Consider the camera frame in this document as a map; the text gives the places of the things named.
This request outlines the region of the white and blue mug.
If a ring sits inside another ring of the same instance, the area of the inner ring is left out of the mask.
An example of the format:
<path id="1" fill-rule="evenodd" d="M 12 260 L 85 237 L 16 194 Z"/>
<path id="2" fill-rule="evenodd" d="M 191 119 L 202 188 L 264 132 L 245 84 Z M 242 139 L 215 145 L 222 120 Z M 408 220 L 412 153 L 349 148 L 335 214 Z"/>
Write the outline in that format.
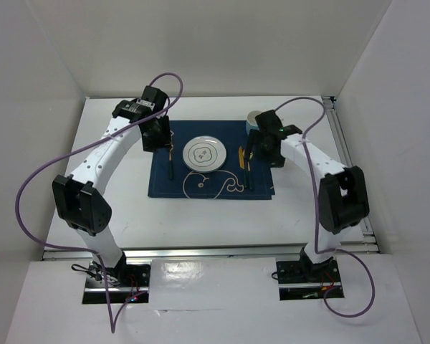
<path id="1" fill-rule="evenodd" d="M 261 113 L 262 113 L 261 111 L 254 110 L 247 115 L 247 119 L 245 122 L 247 135 L 249 135 L 252 130 L 259 131 L 259 126 L 257 125 L 256 117 Z"/>

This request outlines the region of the gold knife green handle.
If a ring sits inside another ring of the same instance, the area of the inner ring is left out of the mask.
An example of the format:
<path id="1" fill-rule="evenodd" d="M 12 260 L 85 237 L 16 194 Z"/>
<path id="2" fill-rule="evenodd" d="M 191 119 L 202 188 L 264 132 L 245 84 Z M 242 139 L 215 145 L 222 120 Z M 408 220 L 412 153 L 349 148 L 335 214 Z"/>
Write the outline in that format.
<path id="1" fill-rule="evenodd" d="M 245 188 L 248 187 L 248 176 L 247 176 L 247 170 L 245 168 L 245 161 L 244 161 L 244 149 L 239 146 L 238 148 L 238 157 L 239 157 L 239 167 L 242 170 L 243 173 L 243 186 Z"/>

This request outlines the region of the gold fork green handle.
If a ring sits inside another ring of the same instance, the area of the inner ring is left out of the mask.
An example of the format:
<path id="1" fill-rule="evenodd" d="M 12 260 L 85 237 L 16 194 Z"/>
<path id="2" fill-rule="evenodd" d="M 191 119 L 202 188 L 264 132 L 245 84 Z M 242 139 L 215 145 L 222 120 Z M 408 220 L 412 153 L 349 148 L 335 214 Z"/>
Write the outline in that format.
<path id="1" fill-rule="evenodd" d="M 168 150 L 168 178 L 172 181 L 174 179 L 173 169 L 173 145 Z"/>

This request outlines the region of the gold spoon green handle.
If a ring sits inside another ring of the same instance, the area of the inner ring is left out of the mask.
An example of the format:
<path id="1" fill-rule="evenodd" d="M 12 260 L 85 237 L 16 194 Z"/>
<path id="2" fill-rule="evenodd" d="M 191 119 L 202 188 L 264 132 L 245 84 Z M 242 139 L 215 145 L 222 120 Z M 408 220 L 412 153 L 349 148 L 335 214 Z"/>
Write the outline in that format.
<path id="1" fill-rule="evenodd" d="M 254 179 L 253 179 L 253 175 L 252 175 L 252 169 L 251 169 L 250 161 L 247 162 L 246 167 L 247 167 L 248 187 L 249 187 L 249 190 L 253 191 L 254 190 Z"/>

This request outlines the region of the blue fish placemat cloth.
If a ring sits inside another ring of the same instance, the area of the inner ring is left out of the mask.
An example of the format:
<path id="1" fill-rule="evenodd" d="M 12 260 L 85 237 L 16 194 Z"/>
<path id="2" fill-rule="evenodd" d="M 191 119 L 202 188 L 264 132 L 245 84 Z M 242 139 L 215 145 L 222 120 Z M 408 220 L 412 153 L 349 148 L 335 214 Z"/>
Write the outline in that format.
<path id="1" fill-rule="evenodd" d="M 174 179 L 168 178 L 168 150 L 153 154 L 148 196 L 161 199 L 270 200 L 275 195 L 271 168 L 257 158 L 250 161 L 254 190 L 243 186 L 238 148 L 247 144 L 244 120 L 172 120 Z M 183 147 L 192 138 L 212 136 L 226 147 L 227 160 L 217 171 L 199 173 L 183 162 Z"/>

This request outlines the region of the white plate with rings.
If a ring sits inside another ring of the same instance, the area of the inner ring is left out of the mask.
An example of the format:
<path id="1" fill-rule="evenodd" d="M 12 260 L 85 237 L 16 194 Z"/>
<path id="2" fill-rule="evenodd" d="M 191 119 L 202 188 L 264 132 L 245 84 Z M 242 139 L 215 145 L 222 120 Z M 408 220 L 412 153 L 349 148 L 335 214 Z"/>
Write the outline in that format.
<path id="1" fill-rule="evenodd" d="M 220 169 L 227 160 L 225 145 L 212 136 L 192 138 L 183 147 L 182 158 L 192 171 L 210 173 Z"/>

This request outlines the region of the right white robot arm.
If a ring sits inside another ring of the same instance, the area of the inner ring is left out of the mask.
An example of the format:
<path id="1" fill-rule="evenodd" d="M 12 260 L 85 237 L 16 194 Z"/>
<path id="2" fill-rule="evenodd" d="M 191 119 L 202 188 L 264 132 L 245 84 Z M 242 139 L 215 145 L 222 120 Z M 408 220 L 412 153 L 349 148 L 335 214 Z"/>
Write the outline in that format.
<path id="1" fill-rule="evenodd" d="M 271 168 L 282 168 L 285 161 L 292 161 L 311 179 L 315 233 L 313 241 L 301 249 L 295 273 L 309 282 L 316 280 L 330 265 L 349 228 L 369 214 L 364 173 L 357 166 L 332 159 L 295 125 L 284 126 L 273 110 L 251 112 L 247 119 L 253 120 L 256 128 L 248 130 L 244 164 L 250 156 Z"/>

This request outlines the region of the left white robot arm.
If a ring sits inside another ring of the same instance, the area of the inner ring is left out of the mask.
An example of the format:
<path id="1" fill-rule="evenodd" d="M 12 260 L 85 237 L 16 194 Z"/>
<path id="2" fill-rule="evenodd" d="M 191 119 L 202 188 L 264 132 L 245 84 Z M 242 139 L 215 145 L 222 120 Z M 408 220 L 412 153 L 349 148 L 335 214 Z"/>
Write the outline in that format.
<path id="1" fill-rule="evenodd" d="M 112 286 L 129 282 L 134 272 L 109 228 L 113 211 L 103 195 L 116 168 L 138 141 L 148 152 L 170 146 L 168 117 L 154 116 L 164 109 L 167 100 L 167 96 L 142 96 L 120 101 L 102 143 L 68 176 L 58 175 L 52 182 L 59 218 L 81 236 L 93 252 L 95 265 L 102 268 L 102 278 Z"/>

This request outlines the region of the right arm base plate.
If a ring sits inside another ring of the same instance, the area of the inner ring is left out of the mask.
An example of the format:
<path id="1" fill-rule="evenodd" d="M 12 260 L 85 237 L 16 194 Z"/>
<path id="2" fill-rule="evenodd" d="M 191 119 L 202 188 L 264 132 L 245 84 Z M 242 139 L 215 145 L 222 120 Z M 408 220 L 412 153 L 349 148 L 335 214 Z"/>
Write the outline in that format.
<path id="1" fill-rule="evenodd" d="M 311 275 L 305 275 L 298 261 L 278 261 L 271 278 L 278 283 L 281 301 L 317 300 L 322 299 L 326 292 L 329 292 L 327 298 L 345 297 L 335 259 Z"/>

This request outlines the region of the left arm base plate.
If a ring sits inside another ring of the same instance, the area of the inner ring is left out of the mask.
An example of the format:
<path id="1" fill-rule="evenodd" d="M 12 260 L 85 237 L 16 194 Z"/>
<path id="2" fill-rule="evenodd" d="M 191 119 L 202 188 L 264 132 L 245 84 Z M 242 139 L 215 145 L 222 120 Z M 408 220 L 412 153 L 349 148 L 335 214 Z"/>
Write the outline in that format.
<path id="1" fill-rule="evenodd" d="M 83 305 L 104 305 L 107 302 L 105 294 L 105 279 L 100 266 L 91 262 L 87 267 L 73 264 L 73 271 L 84 272 L 85 287 L 82 296 Z M 110 301 L 112 304 L 122 304 L 128 300 L 131 304 L 149 302 L 149 285 L 151 278 L 151 263 L 133 264 L 132 274 L 125 280 L 107 276 Z"/>

